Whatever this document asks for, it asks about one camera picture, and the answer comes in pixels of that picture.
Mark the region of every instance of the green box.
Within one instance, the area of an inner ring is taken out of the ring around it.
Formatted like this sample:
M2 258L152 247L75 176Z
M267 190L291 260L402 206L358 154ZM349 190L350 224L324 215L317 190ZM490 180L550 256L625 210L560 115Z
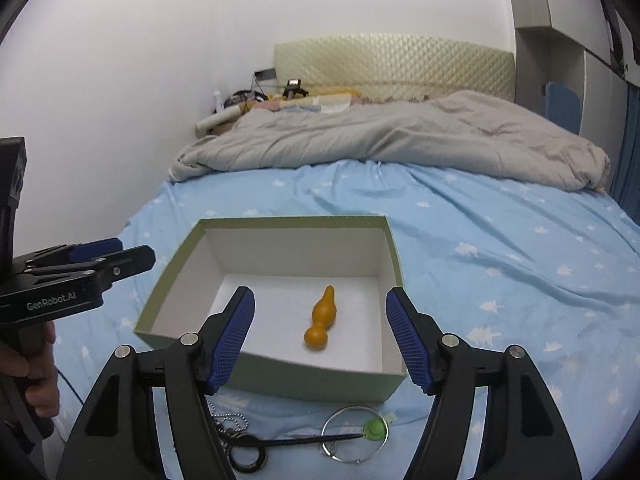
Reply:
M406 376L386 321L385 297L402 285L384 217L203 219L156 283L136 333L163 348L197 332L237 286L255 317L228 386L292 399L382 401ZM324 350L304 341L327 285L337 317Z

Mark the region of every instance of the finger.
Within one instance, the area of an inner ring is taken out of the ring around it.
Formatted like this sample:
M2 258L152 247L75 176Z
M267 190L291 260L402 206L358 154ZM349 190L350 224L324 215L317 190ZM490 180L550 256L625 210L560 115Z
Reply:
M42 351L29 359L30 379L47 379L57 376L56 366L53 363L53 345L45 343Z
M56 342L56 325L53 321L47 321L44 324L44 339L47 343L51 343L52 345Z
M43 413L55 412L55 415L58 414L60 408L60 391L58 390L56 382L54 379L46 379L26 389L24 398L31 406L36 408L36 413L39 416L53 415L40 415L38 410L42 410Z
M27 359L4 343L0 343L0 374L24 377L27 373L29 373Z

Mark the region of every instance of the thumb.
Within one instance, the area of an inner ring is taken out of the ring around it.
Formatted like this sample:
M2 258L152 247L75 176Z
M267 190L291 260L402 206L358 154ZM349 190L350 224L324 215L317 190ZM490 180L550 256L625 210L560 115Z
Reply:
M0 342L0 374L25 377L29 373L27 359Z

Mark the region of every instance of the blue curtain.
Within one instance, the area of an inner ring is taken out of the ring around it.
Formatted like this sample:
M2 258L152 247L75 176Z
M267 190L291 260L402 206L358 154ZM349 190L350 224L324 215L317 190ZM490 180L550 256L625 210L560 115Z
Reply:
M611 196L640 224L640 88L629 85L625 136Z

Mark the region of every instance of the headboard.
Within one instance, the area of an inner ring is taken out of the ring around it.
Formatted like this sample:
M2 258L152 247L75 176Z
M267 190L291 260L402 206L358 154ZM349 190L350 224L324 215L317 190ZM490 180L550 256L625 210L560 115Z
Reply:
M278 84L302 78L309 92L352 88L374 102L423 100L470 89L513 101L513 54L464 41L357 34L279 43Z

